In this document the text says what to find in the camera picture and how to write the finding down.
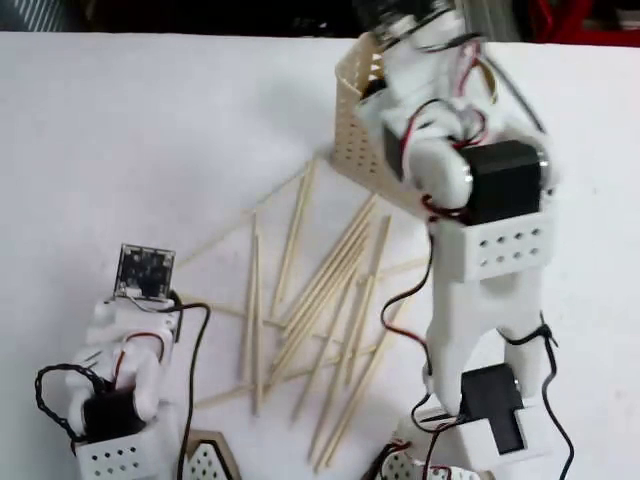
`beige plastic piece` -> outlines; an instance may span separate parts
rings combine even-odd
[[[349,295],[349,291],[351,290],[351,287],[353,286],[355,280],[355,271],[354,273],[351,274],[351,276],[349,277],[349,280],[347,281],[347,284],[344,288],[344,292],[342,293],[342,297],[340,298],[340,303],[338,304],[338,307],[336,308],[335,314],[333,316],[333,320],[331,321],[331,326],[329,327],[329,338],[327,339],[327,341],[325,342],[322,351],[320,352],[320,355],[318,355],[318,358],[316,359],[316,364],[313,368],[313,372],[311,372],[311,376],[309,377],[309,379],[307,380],[307,384],[304,387],[304,391],[302,392],[302,395],[300,395],[300,398],[298,399],[298,403],[296,404],[295,408],[293,409],[293,416],[292,416],[292,420],[295,422],[298,417],[300,416],[300,412],[302,411],[302,407],[304,406],[304,402],[307,399],[307,396],[309,395],[309,392],[311,392],[311,389],[313,388],[313,384],[316,381],[316,378],[318,377],[318,373],[320,373],[320,367],[322,366],[322,362],[324,361],[325,356],[327,355],[328,351],[329,351],[329,346],[331,345],[331,339],[333,338],[333,336],[336,333],[336,328],[338,327],[338,323],[340,320],[340,316],[342,314],[342,310],[344,309],[346,300],[347,300],[347,296]]]
[[[356,357],[363,357],[365,355],[369,355],[369,354],[375,352],[377,348],[378,348],[377,344],[376,345],[370,345],[370,346],[360,350],[358,352],[358,354],[356,355]],[[338,355],[334,355],[333,357],[329,357],[327,360],[325,360],[322,363],[322,368],[331,367],[331,366],[335,365],[336,363],[338,363],[341,359],[342,359],[342,354],[338,354]],[[312,371],[313,371],[312,368],[301,368],[301,369],[298,369],[298,370],[294,370],[293,372],[288,373],[287,375],[285,375],[282,378],[282,381],[280,383],[290,382],[291,380],[295,380],[297,378],[304,377],[306,375],[309,375]],[[266,387],[271,387],[273,385],[272,384],[266,384],[265,386]],[[239,386],[234,387],[231,390],[228,390],[226,392],[218,393],[217,395],[214,395],[212,397],[203,398],[201,400],[198,400],[197,402],[194,403],[194,407],[193,408],[201,409],[201,408],[215,407],[216,405],[220,405],[221,403],[224,403],[224,402],[226,402],[228,400],[232,400],[234,398],[242,397],[243,395],[246,395],[249,392],[253,392],[254,388],[255,388],[255,385],[239,385]]]
[[[341,174],[423,218],[420,195],[405,190],[396,180],[353,113],[369,81],[383,75],[382,57],[373,37],[361,35],[336,66],[336,133],[330,163]]]
[[[296,209],[293,214],[291,226],[289,228],[289,234],[287,235],[287,245],[284,250],[284,257],[282,259],[282,265],[280,266],[280,275],[278,277],[278,283],[276,285],[275,292],[273,294],[273,301],[271,302],[271,318],[275,318],[278,306],[284,300],[287,294],[287,286],[289,283],[289,271],[291,264],[295,259],[298,234],[300,232],[300,225],[304,218],[307,202],[311,196],[311,185],[313,182],[313,175],[315,172],[316,160],[313,159],[305,171],[302,182],[300,182],[300,189],[298,190],[298,200],[296,202]]]
[[[367,317],[369,315],[369,305],[371,305],[371,298],[373,297],[373,291],[375,290],[376,282],[375,278],[378,276],[380,272],[380,262],[382,260],[382,255],[384,253],[384,248],[387,245],[387,239],[389,238],[389,229],[391,228],[391,216],[387,216],[382,220],[382,232],[380,233],[380,240],[378,242],[378,248],[375,253],[375,258],[373,259],[373,273],[370,277],[371,280],[367,282],[367,287],[365,290],[365,295],[362,298],[362,312],[360,313],[360,318],[358,319],[357,330],[356,330],[356,339],[353,344],[353,351],[356,352],[360,348],[360,344],[362,343],[362,334],[364,332],[364,326],[367,323]],[[355,368],[356,361],[352,359],[349,362],[347,368],[347,376],[345,382],[347,385],[351,384],[351,379],[353,378],[353,370]]]
[[[256,285],[255,285],[255,312],[254,312],[254,334],[253,334],[253,358],[254,372],[253,379],[255,382],[255,389],[253,391],[253,414],[260,414],[260,407],[262,406],[262,394],[263,394],[263,381],[262,381],[262,276],[260,273],[260,232],[256,229],[255,234],[255,255],[254,255],[254,270],[256,272]]]
[[[395,315],[393,316],[393,320],[392,320],[393,324],[396,324],[398,322],[398,320],[400,319],[400,316],[406,310],[405,307],[407,303],[408,301],[404,300],[400,304],[400,306],[396,310]],[[349,423],[353,418],[353,415],[356,409],[358,408],[358,406],[360,405],[360,402],[362,401],[362,396],[366,391],[367,387],[369,386],[369,383],[371,383],[371,380],[373,379],[373,376],[375,375],[378,369],[378,366],[380,365],[382,356],[384,355],[384,352],[387,349],[388,343],[391,340],[391,338],[392,337],[389,336],[389,331],[384,330],[384,332],[382,333],[382,338],[378,343],[378,349],[376,350],[376,353],[371,358],[371,362],[369,362],[369,365],[367,366],[367,370],[365,371],[364,375],[361,377],[360,381],[358,382],[358,386],[356,387],[353,394],[351,395],[351,398],[349,399],[349,403],[347,404],[346,408],[342,412],[342,415],[340,416],[340,420],[338,421],[336,428],[334,429],[331,435],[331,438],[327,442],[323,454],[318,458],[314,466],[314,469],[316,472],[318,472],[322,466],[329,466],[331,460],[333,459],[333,455],[335,454],[338,448],[338,445],[342,440],[349,426]]]
[[[344,231],[340,239],[336,242],[336,245],[331,250],[329,257],[323,263],[322,267],[316,272],[313,279],[308,283],[304,292],[298,297],[297,302],[291,309],[292,316],[285,328],[285,336],[289,335],[293,328],[296,326],[302,313],[305,311],[305,304],[309,301],[310,298],[313,297],[314,292],[318,290],[320,286],[322,286],[328,272],[331,269],[336,268],[336,263],[340,255],[344,253],[344,251],[349,247],[349,243],[353,240],[354,236],[357,234],[357,230],[362,228],[362,225],[366,223],[369,215],[371,214],[371,209],[373,208],[375,202],[375,195],[369,197],[369,199],[365,202],[365,204],[360,207],[358,213],[353,218],[347,229]]]
[[[278,380],[283,376],[286,368],[293,359],[293,356],[300,348],[300,345],[302,345],[302,342],[308,337],[309,333],[311,332],[311,328],[313,327],[317,318],[320,316],[320,313],[323,311],[325,304],[329,301],[330,298],[333,297],[333,295],[338,290],[338,287],[341,286],[349,278],[349,275],[351,275],[351,273],[353,273],[353,271],[355,270],[358,258],[362,255],[362,252],[362,245],[357,244],[356,250],[353,252],[353,254],[349,255],[349,257],[344,262],[345,265],[336,273],[335,277],[332,279],[332,282],[329,284],[330,287],[325,292],[323,292],[322,298],[317,303],[314,311],[310,313],[310,318],[305,326],[300,330],[298,335],[290,337],[291,345],[283,355],[280,363],[278,363],[278,365],[274,368],[273,374],[271,375],[271,383],[277,383]]]

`bamboo skewer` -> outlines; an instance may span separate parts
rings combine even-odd
[[[273,300],[271,301],[271,314],[269,315],[271,318],[275,318],[276,310],[282,303],[287,293],[291,258],[295,258],[298,233],[300,231],[300,223],[304,218],[307,201],[309,200],[310,185],[313,181],[314,170],[315,159],[312,160],[309,165],[307,165],[304,177],[302,177],[302,181],[300,182],[300,188],[298,189],[298,200],[296,202],[296,209],[293,214],[291,225],[289,227],[289,234],[287,235],[287,245],[285,246],[284,257],[282,259],[282,264],[280,265],[280,275],[278,277],[278,283],[276,284],[276,289],[273,294]]]
[[[358,319],[357,330],[356,330],[356,338],[355,343],[353,344],[353,350],[356,351],[360,348],[360,344],[362,343],[362,334],[364,332],[364,326],[367,323],[367,317],[369,314],[369,306],[371,305],[371,298],[373,297],[373,291],[375,289],[375,277],[380,272],[380,262],[382,260],[382,255],[384,253],[384,249],[387,245],[387,240],[389,238],[389,229],[391,228],[391,216],[387,216],[382,221],[382,232],[380,234],[381,240],[378,245],[378,250],[375,254],[375,258],[373,260],[373,277],[369,277],[367,280],[367,288],[365,290],[365,294],[362,298],[362,312],[361,317]],[[353,378],[353,370],[355,368],[355,360],[351,360],[347,367],[347,376],[345,378],[345,382],[347,385],[351,384],[351,380]]]
[[[276,358],[274,360],[274,374],[280,369],[280,365],[283,359],[287,358],[287,355],[289,355],[290,349],[297,348],[302,337],[309,333],[310,328],[313,326],[313,323],[317,318],[316,312],[319,314],[319,308],[325,301],[328,293],[335,290],[336,280],[341,277],[343,271],[349,268],[351,265],[355,264],[357,257],[361,255],[362,251],[364,250],[365,242],[366,235],[363,235],[358,239],[357,243],[351,246],[344,260],[341,261],[340,268],[334,271],[331,277],[327,280],[328,288],[324,289],[318,296],[314,298],[312,305],[307,312],[306,318],[302,322],[301,327],[296,329],[289,337],[287,337],[287,341],[283,345],[280,352],[278,352],[278,355],[276,355]]]
[[[363,223],[366,223],[366,219],[368,218],[368,216],[371,213],[371,210],[373,209],[375,198],[376,196],[372,195],[364,203],[364,205],[360,207],[360,210],[358,211],[358,213],[356,213],[356,216],[353,218],[353,220],[351,221],[347,229],[344,231],[340,239],[336,242],[336,245],[331,251],[329,258],[323,263],[322,267],[320,267],[320,269],[316,272],[312,280],[307,284],[307,287],[305,288],[305,290],[298,297],[298,301],[296,302],[294,307],[291,309],[292,312],[295,313],[301,308],[301,306],[307,300],[307,297],[309,296],[310,292],[315,288],[316,284],[325,275],[326,270],[328,270],[329,267],[332,265],[332,260],[336,256],[338,256],[338,253],[342,251],[344,244],[347,242],[349,238],[351,238],[351,236],[353,235],[353,232],[358,227],[360,227]],[[295,327],[295,324],[296,324],[296,321],[292,317],[291,320],[289,321],[289,324],[285,328],[285,335],[288,335],[289,333],[291,333],[291,330],[293,329],[293,327]]]
[[[247,300],[247,319],[244,332],[244,346],[242,357],[242,379],[248,383],[251,380],[251,348],[253,346],[253,326],[256,314],[256,248],[255,233],[257,233],[257,217],[253,218],[254,237],[251,242],[251,273],[249,279],[249,296]]]
[[[396,313],[393,317],[392,323],[394,324],[397,323],[400,316],[404,313],[407,303],[408,301],[404,300],[402,304],[400,304],[400,306],[396,310]],[[340,416],[340,420],[338,421],[336,428],[334,429],[331,435],[331,438],[327,442],[323,454],[318,458],[318,461],[314,466],[314,470],[316,472],[318,472],[323,465],[328,466],[331,460],[333,459],[333,455],[335,454],[338,448],[338,444],[340,443],[340,440],[344,436],[356,409],[358,408],[360,402],[362,401],[362,396],[365,390],[369,386],[369,383],[371,382],[378,366],[380,365],[380,360],[382,359],[382,356],[384,354],[384,351],[387,348],[387,345],[390,339],[391,337],[389,336],[389,331],[385,330],[382,333],[382,338],[380,339],[380,342],[378,343],[378,348],[376,350],[376,353],[371,358],[371,361],[367,366],[367,370],[365,371],[364,375],[360,379],[360,382],[358,382],[358,386],[356,387],[355,391],[351,395],[351,398],[349,399],[349,403],[347,404],[347,407],[342,412],[342,415]]]
[[[322,299],[317,303],[315,311],[310,314],[310,318],[305,325],[305,327],[300,331],[299,335],[296,336],[295,339],[292,340],[290,348],[283,355],[280,363],[274,368],[273,374],[271,375],[271,383],[277,383],[280,377],[284,374],[289,362],[298,351],[298,348],[302,344],[303,340],[308,336],[313,327],[314,321],[322,312],[324,305],[327,301],[333,297],[338,286],[340,286],[344,281],[351,275],[351,273],[355,270],[357,265],[357,259],[362,255],[363,249],[362,247],[355,250],[354,254],[350,256],[350,258],[345,261],[345,266],[341,268],[341,270],[336,274],[335,280],[330,284],[329,289],[324,293]]]
[[[322,366],[322,362],[324,361],[324,358],[327,355],[327,352],[329,351],[329,346],[331,345],[331,339],[335,335],[336,328],[338,327],[340,316],[342,314],[342,310],[344,309],[347,297],[349,295],[349,291],[351,290],[351,287],[353,286],[354,280],[355,280],[355,271],[349,277],[349,280],[347,281],[347,284],[346,284],[346,286],[344,288],[344,293],[342,294],[342,298],[340,299],[338,307],[336,308],[333,320],[331,322],[331,326],[329,327],[329,338],[327,338],[327,341],[325,342],[324,347],[322,348],[322,351],[318,355],[318,358],[316,359],[315,366],[313,367],[313,372],[311,372],[311,375],[309,376],[309,378],[307,380],[307,384],[304,387],[304,391],[302,392],[302,395],[300,395],[300,398],[298,399],[298,403],[296,404],[296,406],[295,406],[295,408],[293,410],[292,420],[294,422],[300,416],[300,412],[302,411],[302,407],[304,406],[304,402],[306,401],[307,396],[309,395],[309,392],[311,392],[311,389],[313,388],[313,384],[316,381],[318,373],[320,373],[320,367]]]
[[[260,407],[262,406],[262,276],[260,273],[260,233],[256,230],[255,234],[255,272],[256,272],[256,285],[255,285],[255,327],[254,327],[254,352],[253,358],[254,364],[254,399],[253,399],[253,414],[260,414]]]
[[[284,182],[282,182],[280,185],[274,188],[271,192],[269,192],[266,196],[264,196],[258,203],[256,203],[255,207],[253,207],[249,211],[243,212],[239,218],[235,219],[230,225],[225,227],[222,230],[222,232],[214,235],[214,237],[211,240],[205,242],[203,245],[196,248],[192,253],[190,253],[185,258],[183,258],[180,262],[176,264],[176,270],[179,268],[183,268],[188,263],[191,263],[197,257],[199,257],[200,255],[205,253],[207,250],[212,248],[214,245],[224,240],[226,236],[229,235],[229,233],[233,232],[235,229],[239,228],[243,223],[245,223],[247,219],[251,217],[251,215],[254,215],[255,213],[258,212],[258,210],[267,206],[267,204],[271,201],[271,199],[274,196],[276,196],[278,193],[280,193],[282,190],[288,187],[289,184],[298,180],[304,174],[306,169],[307,169],[307,166],[305,165],[303,170],[296,172],[294,175],[286,179]]]
[[[207,300],[206,298],[201,298],[201,297],[196,297],[195,295],[189,295],[189,294],[181,294],[181,297],[183,298],[183,300],[188,299],[189,302],[200,302],[200,303],[206,303],[207,305],[209,305],[211,307],[212,310],[214,311],[218,311],[220,313],[226,313],[227,315],[231,315],[233,317],[239,318],[244,320],[247,317],[247,314],[245,312],[242,312],[240,310],[237,310],[233,307],[230,307],[228,305],[223,305],[221,303],[216,303],[216,302],[212,302],[211,300]],[[267,327],[271,327],[271,328],[278,328],[280,330],[283,330],[285,325],[280,323],[280,322],[274,322],[273,320],[263,320],[263,325],[267,326]],[[321,333],[321,332],[314,332],[312,333],[312,335],[320,340],[326,340],[328,335],[326,333]],[[342,345],[342,340],[338,339],[338,338],[334,338],[331,340],[333,343],[337,344],[337,345]]]
[[[328,278],[332,275],[333,272],[336,271],[336,269],[340,267],[341,262],[344,260],[344,256],[347,254],[353,244],[357,242],[358,239],[365,234],[365,232],[368,231],[368,227],[368,222],[360,224],[349,235],[346,243],[340,247],[338,252],[336,252],[337,255],[330,260],[330,263],[325,269],[324,274],[318,279],[311,291],[308,292],[307,296],[302,300],[300,308],[298,308],[297,311],[291,316],[290,321],[287,323],[287,328],[285,328],[284,331],[285,336],[291,335],[291,333],[300,326],[300,320],[304,318],[304,315],[309,309],[310,305],[315,301],[318,292],[322,291],[322,289],[326,286]]]
[[[360,350],[356,356],[358,357],[362,357],[365,355],[369,355],[373,352],[376,351],[376,348],[378,348],[377,345],[370,345],[366,348],[363,348],[362,350]],[[340,361],[340,359],[342,358],[342,354],[338,354],[338,355],[334,355],[332,357],[329,357],[327,360],[325,360],[322,363],[322,368],[326,368],[326,367],[331,367],[333,365],[335,365],[336,363],[338,363]],[[291,373],[288,373],[287,375],[285,375],[282,379],[282,381],[280,383],[284,383],[284,382],[290,382],[292,380],[296,380],[300,377],[304,377],[306,375],[311,374],[311,372],[313,371],[313,369],[311,368],[300,368],[298,370],[294,370]],[[273,386],[272,384],[265,384],[265,387],[271,387]],[[201,409],[201,408],[210,408],[210,407],[214,407],[216,405],[219,405],[221,403],[226,402],[227,400],[232,400],[234,398],[238,398],[241,397],[249,392],[252,392],[253,389],[255,388],[255,385],[240,385],[238,387],[232,388],[231,390],[228,390],[226,392],[222,392],[222,393],[218,393],[217,395],[214,395],[212,397],[209,398],[203,398],[201,400],[198,400],[195,404],[194,404],[194,408],[195,409]]]
[[[398,275],[400,273],[408,272],[409,270],[413,270],[415,268],[424,267],[426,268],[427,263],[429,262],[429,257],[420,257],[414,258],[413,260],[407,260],[406,262],[399,263],[397,265],[392,265],[391,267],[383,268],[380,270],[380,273],[376,275],[376,281],[383,280],[385,278],[391,277],[393,275]],[[358,285],[366,283],[369,275],[362,275],[358,279]]]

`perforated basket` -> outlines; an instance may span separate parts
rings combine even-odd
[[[396,180],[353,113],[369,81],[383,75],[382,56],[373,37],[365,33],[336,66],[336,132],[331,164],[341,174],[422,218],[419,194]]]

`circuit board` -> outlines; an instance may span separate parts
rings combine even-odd
[[[123,244],[114,295],[144,300],[166,299],[175,256],[171,250]]]

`cable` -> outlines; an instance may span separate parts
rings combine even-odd
[[[47,404],[45,403],[42,397],[42,380],[44,376],[49,372],[56,372],[56,371],[76,372],[82,375],[87,380],[89,380],[89,382],[91,382],[91,385],[93,386],[93,391],[94,393],[97,393],[97,394],[104,393],[107,390],[107,384],[105,380],[99,377],[93,370],[83,367],[81,365],[75,365],[71,363],[59,363],[57,365],[49,365],[38,371],[36,375],[36,381],[35,381],[36,405],[40,410],[42,410],[45,413],[45,415],[47,415],[47,417],[53,420],[56,423],[56,425],[58,425],[65,432],[67,432],[67,435],[71,439],[71,443],[73,445],[75,443],[83,441],[84,436],[78,435],[76,432],[74,432],[73,429],[71,428],[71,425],[69,425],[69,421],[66,418],[60,417],[53,410],[51,410],[47,406]]]
[[[405,442],[405,443],[394,443],[391,445],[387,445],[387,447],[385,448],[386,452],[382,452],[382,458],[380,460],[380,463],[378,465],[378,476],[383,479],[385,478],[384,475],[382,474],[382,468],[384,467],[384,463],[389,459],[389,457],[391,455],[395,455],[396,453],[400,453],[400,452],[404,452],[405,450],[407,450],[409,447],[411,446],[411,442]]]
[[[177,307],[182,306],[182,299],[180,298],[180,295],[178,295],[178,292],[176,292],[175,290],[169,291],[169,299],[173,300],[173,304],[175,306]],[[184,312],[180,310],[180,313],[178,315],[178,326],[176,327],[176,337],[175,337],[176,343],[180,341],[180,334],[182,333],[182,317],[183,316],[184,316]]]
[[[415,287],[405,292],[402,292],[399,295],[396,295],[395,297],[392,297],[389,300],[387,300],[387,302],[382,307],[382,310],[380,311],[380,321],[382,322],[382,326],[387,330],[389,330],[390,332],[397,333],[398,335],[402,335],[407,338],[410,338],[411,340],[418,342],[422,346],[422,348],[424,349],[424,353],[427,357],[427,369],[429,371],[429,375],[431,375],[431,371],[432,371],[431,358],[429,356],[429,347],[427,346],[427,342],[424,339],[420,338],[417,334],[410,332],[409,330],[404,330],[402,328],[394,327],[393,325],[388,323],[385,319],[385,312],[387,311],[387,308],[389,308],[394,303],[399,302],[400,300],[404,300],[405,298],[415,295],[420,290],[422,290],[422,288],[427,283],[427,280],[429,279],[429,275],[431,274],[431,266],[433,265],[433,238],[431,237],[431,235],[429,235],[428,237],[431,243],[431,248],[429,252],[429,263],[427,264],[427,271],[425,272],[424,277],[422,278],[422,280],[420,280],[420,282],[418,282],[418,284]]]
[[[545,346],[545,350],[547,351],[547,356],[549,357],[549,365],[551,367],[551,372],[549,373],[549,375],[547,375],[547,378],[544,379],[544,382],[542,382],[542,402],[544,403],[544,408],[547,411],[549,418],[555,425],[558,432],[560,432],[560,435],[562,435],[562,438],[564,439],[564,441],[567,444],[567,447],[569,448],[569,455],[567,457],[567,460],[565,461],[564,467],[562,468],[562,472],[560,473],[560,477],[559,477],[559,480],[564,480],[567,477],[567,472],[569,471],[569,467],[571,467],[571,463],[573,462],[573,458],[575,456],[575,448],[573,447],[573,443],[571,442],[571,438],[569,437],[569,434],[566,432],[566,430],[558,420],[558,417],[556,417],[555,413],[551,409],[551,404],[549,402],[549,393],[548,393],[549,385],[558,375],[558,364],[556,362],[556,356],[553,353],[552,343],[556,347],[558,346],[558,343],[553,338],[553,332],[551,331],[551,327],[549,327],[549,325],[545,322],[544,313],[542,311],[540,311],[540,320],[542,321],[542,325],[540,325],[540,327],[538,327],[536,330],[534,330],[532,333],[530,333],[524,338],[521,338],[518,340],[511,340],[510,338],[507,338],[506,336],[504,336],[502,333],[500,335],[502,336],[502,338],[505,339],[507,343],[514,346],[524,345],[525,343],[528,343],[537,337],[542,337],[544,339],[544,346]]]
[[[515,82],[511,80],[507,72],[500,66],[498,62],[496,62],[493,58],[491,58],[486,53],[483,54],[482,58],[502,79],[502,81],[505,83],[505,85],[511,92],[511,95],[513,95],[515,99],[518,101],[518,103],[520,103],[520,105],[522,106],[524,111],[527,113],[527,115],[529,116],[533,124],[536,126],[536,128],[540,132],[546,133],[546,129],[544,128],[544,124],[542,123],[542,120],[540,120],[540,117],[538,117],[538,115],[535,113],[535,111],[533,110],[533,107],[529,105],[524,95],[522,94],[520,89],[516,86]]]
[[[184,462],[187,456],[187,441],[189,440],[189,431],[191,430],[191,420],[193,418],[193,390],[194,390],[194,377],[196,371],[196,363],[198,360],[198,352],[200,351],[200,345],[202,344],[202,338],[204,337],[204,332],[207,329],[207,325],[209,324],[209,319],[211,317],[211,307],[206,303],[187,303],[184,305],[174,305],[173,307],[163,308],[160,310],[153,310],[140,305],[135,301],[132,297],[126,297],[133,302],[138,308],[145,312],[152,313],[173,313],[173,312],[184,312],[185,310],[190,310],[192,308],[202,308],[206,314],[204,319],[202,320],[202,326],[200,327],[200,331],[198,332],[198,336],[196,337],[196,343],[193,347],[193,353],[191,355],[191,364],[189,366],[189,407],[187,410],[187,420],[184,426],[184,433],[182,435],[182,443],[180,444],[180,452],[178,453],[178,480],[182,480],[182,470],[184,469]]]

